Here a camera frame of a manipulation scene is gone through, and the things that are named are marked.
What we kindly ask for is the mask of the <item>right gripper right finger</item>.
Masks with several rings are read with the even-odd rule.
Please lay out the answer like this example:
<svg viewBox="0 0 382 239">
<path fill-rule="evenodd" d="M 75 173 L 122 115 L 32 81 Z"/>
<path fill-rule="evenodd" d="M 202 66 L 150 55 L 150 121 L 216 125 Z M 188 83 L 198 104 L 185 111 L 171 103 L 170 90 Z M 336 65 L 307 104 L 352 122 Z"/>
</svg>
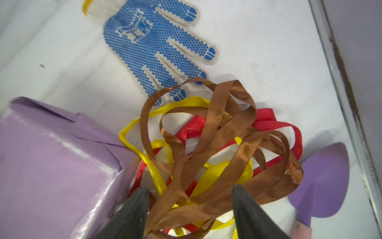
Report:
<svg viewBox="0 0 382 239">
<path fill-rule="evenodd" d="M 240 239 L 289 239 L 243 186 L 235 184 L 231 198 Z"/>
</svg>

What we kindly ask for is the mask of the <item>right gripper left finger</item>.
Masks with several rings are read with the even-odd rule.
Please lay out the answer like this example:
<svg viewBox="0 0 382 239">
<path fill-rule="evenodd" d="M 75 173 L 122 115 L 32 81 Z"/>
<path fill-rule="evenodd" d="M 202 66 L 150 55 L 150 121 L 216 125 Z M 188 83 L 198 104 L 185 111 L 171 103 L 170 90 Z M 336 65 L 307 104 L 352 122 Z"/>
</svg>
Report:
<svg viewBox="0 0 382 239">
<path fill-rule="evenodd" d="M 149 191 L 138 188 L 96 239 L 142 239 L 149 209 Z"/>
</svg>

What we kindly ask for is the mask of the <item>yellow ribbon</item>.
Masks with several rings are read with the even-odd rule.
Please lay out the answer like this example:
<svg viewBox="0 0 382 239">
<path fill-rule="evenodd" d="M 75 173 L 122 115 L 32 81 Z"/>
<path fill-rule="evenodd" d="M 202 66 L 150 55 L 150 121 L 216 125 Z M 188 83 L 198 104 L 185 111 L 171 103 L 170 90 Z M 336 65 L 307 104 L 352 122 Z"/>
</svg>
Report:
<svg viewBox="0 0 382 239">
<path fill-rule="evenodd" d="M 153 112 L 149 114 L 149 117 L 156 117 L 161 116 L 167 111 L 177 108 L 177 107 L 208 107 L 210 105 L 210 101 L 207 99 L 204 99 L 202 97 L 189 97 L 185 100 L 170 103 L 166 106 L 160 107 Z M 182 142 L 186 142 L 189 138 L 194 138 L 193 133 L 191 132 L 194 130 L 196 133 L 201 131 L 202 127 L 202 121 L 204 118 L 202 117 L 193 117 L 191 120 L 189 120 L 178 132 L 178 136 L 182 140 Z M 134 184 L 129 192 L 129 195 L 132 195 L 132 193 L 138 189 L 142 185 L 142 175 L 144 172 L 149 172 L 150 177 L 153 181 L 153 184 L 155 186 L 156 192 L 159 196 L 163 194 L 163 192 L 167 189 L 168 184 L 172 182 L 173 176 L 166 174 L 165 177 L 163 177 L 161 171 L 156 167 L 156 165 L 149 159 L 148 155 L 143 152 L 143 150 L 137 148 L 133 144 L 131 144 L 128 139 L 127 135 L 132 130 L 132 128 L 140 123 L 140 118 L 133 120 L 128 126 L 126 126 L 118 135 L 120 141 L 130 150 L 137 153 L 138 156 L 141 159 L 141 164 L 138 168 L 138 172 L 135 177 Z M 167 162 L 172 164 L 174 163 L 173 156 L 172 156 L 172 150 L 170 149 L 170 146 L 168 143 L 166 143 L 162 139 L 156 139 L 153 142 L 151 142 L 151 147 L 154 151 L 154 154 L 157 154 L 162 150 L 162 148 L 166 149 L 166 157 Z M 202 193 L 207 190 L 209 186 L 211 186 L 218 177 L 221 176 L 224 169 L 228 166 L 229 162 L 221 162 L 216 165 L 212 165 L 210 163 L 206 163 L 204 165 L 205 172 L 199 179 L 199 181 L 193 181 L 192 184 L 189 186 L 187 193 L 191 195 L 196 195 L 197 193 Z M 197 232 L 200 229 L 200 226 L 202 223 L 191 223 L 187 224 L 185 226 L 182 226 L 178 229 L 165 229 L 161 232 L 164 233 L 165 236 L 170 236 L 175 239 L 185 236 L 185 231 L 193 233 Z"/>
</svg>

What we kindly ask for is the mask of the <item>purple gift box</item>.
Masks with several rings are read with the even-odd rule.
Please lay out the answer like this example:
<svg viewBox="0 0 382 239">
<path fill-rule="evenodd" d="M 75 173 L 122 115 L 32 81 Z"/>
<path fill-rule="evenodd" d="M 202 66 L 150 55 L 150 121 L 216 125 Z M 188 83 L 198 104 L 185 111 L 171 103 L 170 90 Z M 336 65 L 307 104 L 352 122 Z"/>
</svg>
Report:
<svg viewBox="0 0 382 239">
<path fill-rule="evenodd" d="M 1 115 L 1 238 L 93 238 L 138 165 L 86 115 L 15 98 Z"/>
</svg>

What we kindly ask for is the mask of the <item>brown ribbon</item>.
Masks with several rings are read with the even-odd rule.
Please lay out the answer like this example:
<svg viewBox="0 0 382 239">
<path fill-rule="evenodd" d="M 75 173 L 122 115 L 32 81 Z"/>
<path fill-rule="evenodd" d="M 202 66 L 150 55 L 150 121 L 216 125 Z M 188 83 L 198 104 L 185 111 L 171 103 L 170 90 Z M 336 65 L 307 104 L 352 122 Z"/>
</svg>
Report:
<svg viewBox="0 0 382 239">
<path fill-rule="evenodd" d="M 203 80 L 213 92 L 208 107 L 175 107 L 172 113 L 188 113 L 205 118 L 205 125 L 196 149 L 185 153 L 182 142 L 160 127 L 161 134 L 170 146 L 174 162 L 163 163 L 153 153 L 148 132 L 149 112 L 153 105 L 170 88 L 154 93 L 145 103 L 140 117 L 142 144 L 148 158 L 155 166 L 173 176 L 173 180 L 153 205 L 146 222 L 144 235 L 164 238 L 164 229 L 178 228 L 194 222 L 202 222 L 191 239 L 200 239 L 212 228 L 215 220 L 231 211 L 232 189 L 243 174 L 248 162 L 255 159 L 262 171 L 245 181 L 243 187 L 250 198 L 266 204 L 292 193 L 302 182 L 303 169 L 290 150 L 285 135 L 277 130 L 261 131 L 253 127 L 257 109 L 252 97 L 242 84 L 228 81 L 214 84 Z M 234 157 L 219 178 L 203 193 L 188 197 L 186 190 L 207 161 L 226 144 L 239 137 L 242 139 Z M 188 199 L 190 205 L 175 207 L 180 199 Z"/>
</svg>

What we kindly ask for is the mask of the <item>red ribbon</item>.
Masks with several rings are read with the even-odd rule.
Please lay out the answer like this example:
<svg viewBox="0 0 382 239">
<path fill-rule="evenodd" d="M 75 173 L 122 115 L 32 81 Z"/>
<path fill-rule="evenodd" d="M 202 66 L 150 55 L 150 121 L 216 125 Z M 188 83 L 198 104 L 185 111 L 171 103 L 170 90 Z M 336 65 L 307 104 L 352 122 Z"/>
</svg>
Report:
<svg viewBox="0 0 382 239">
<path fill-rule="evenodd" d="M 158 109 L 154 110 L 153 112 L 151 112 L 149 114 L 149 117 L 163 115 L 164 113 L 166 113 L 169 110 L 170 110 L 170 108 L 167 106 L 158 108 Z M 183 145 L 185 145 L 186 139 L 196 138 L 196 137 L 201 136 L 202 129 L 205 125 L 205 121 L 206 120 L 203 117 L 200 117 L 200 116 L 193 117 L 191 120 L 189 120 L 189 122 L 187 122 L 185 124 L 185 126 L 183 126 L 178 131 L 178 133 L 176 134 L 176 137 L 182 142 Z M 127 135 L 128 132 L 133 128 L 133 126 L 139 122 L 140 122 L 140 119 L 133 120 L 124 130 L 122 130 L 122 132 L 120 133 L 120 136 L 122 134 Z M 256 129 L 261 130 L 261 131 L 271 131 L 271 130 L 276 130 L 276 129 L 280 129 L 283 127 L 291 127 L 294 131 L 294 138 L 295 138 L 294 146 L 291 149 L 291 152 L 294 153 L 297 160 L 300 160 L 300 158 L 302 156 L 302 151 L 303 151 L 302 135 L 301 135 L 301 131 L 295 125 L 287 123 L 287 122 L 277 121 L 275 114 L 274 114 L 274 111 L 270 108 L 266 108 L 266 109 L 259 109 L 258 110 L 257 118 L 254 121 L 254 123 L 252 124 L 252 126 Z M 240 144 L 241 141 L 242 141 L 241 139 L 235 138 L 235 139 L 231 140 L 229 143 L 227 143 L 221 150 L 223 150 L 223 149 L 227 148 L 228 146 L 231 146 L 235 143 Z M 148 159 L 148 156 L 146 154 L 144 154 L 142 152 L 142 150 L 136 148 L 133 144 L 128 143 L 127 140 L 124 140 L 123 142 L 126 143 L 126 146 L 129 149 L 132 149 L 134 152 L 138 153 L 138 156 L 140 156 L 141 160 L 142 160 L 142 162 L 138 168 L 138 172 L 136 174 L 133 186 L 131 187 L 130 192 L 128 193 L 128 197 L 130 197 L 135 192 L 135 190 L 137 190 L 137 188 L 140 187 L 142 174 L 143 174 L 144 170 L 146 169 L 146 167 L 148 167 L 148 170 L 151 174 L 153 182 L 159 183 L 159 189 L 162 191 L 166 190 L 167 186 L 172 181 L 171 176 L 168 177 L 168 180 L 165 183 L 163 177 L 160 176 L 160 173 L 159 173 L 158 169 L 156 168 L 156 166 L 152 163 L 152 161 L 150 159 Z M 157 154 L 162 149 L 162 147 L 165 147 L 166 150 L 169 149 L 169 146 L 166 145 L 166 143 L 161 139 L 155 140 L 152 143 L 152 148 L 154 150 L 154 154 Z M 279 163 L 281 161 L 281 159 L 282 159 L 282 157 L 278 156 L 278 157 L 268 161 L 267 162 L 267 168 L 276 165 L 277 163 Z M 238 183 L 241 183 L 242 181 L 243 182 L 248 181 L 249 179 L 257 176 L 258 174 L 260 174 L 263 171 L 263 169 L 260 166 L 257 167 L 256 169 L 252 170 L 252 171 L 251 170 L 248 171 L 248 169 L 251 169 L 251 166 L 248 166 L 246 168 L 246 171 L 242 174 L 242 177 L 240 178 Z M 194 180 L 192 182 L 192 184 L 189 186 L 189 188 L 187 189 L 186 193 L 190 196 L 192 193 L 197 192 L 197 190 L 195 188 L 199 187 L 200 189 L 202 189 L 201 186 L 207 186 L 207 181 L 203 182 L 203 183 L 201 181 L 202 181 L 201 179 L 198 182 Z M 212 227 L 212 230 L 219 230 L 219 229 L 226 228 L 228 226 L 231 226 L 234 222 L 235 222 L 234 219 L 228 221 L 227 223 L 222 223 L 220 221 L 216 221 Z M 184 226 L 182 226 L 182 228 L 190 231 L 191 233 L 195 233 L 200 229 L 201 226 L 202 226 L 202 222 L 197 222 L 197 223 L 184 225 Z"/>
</svg>

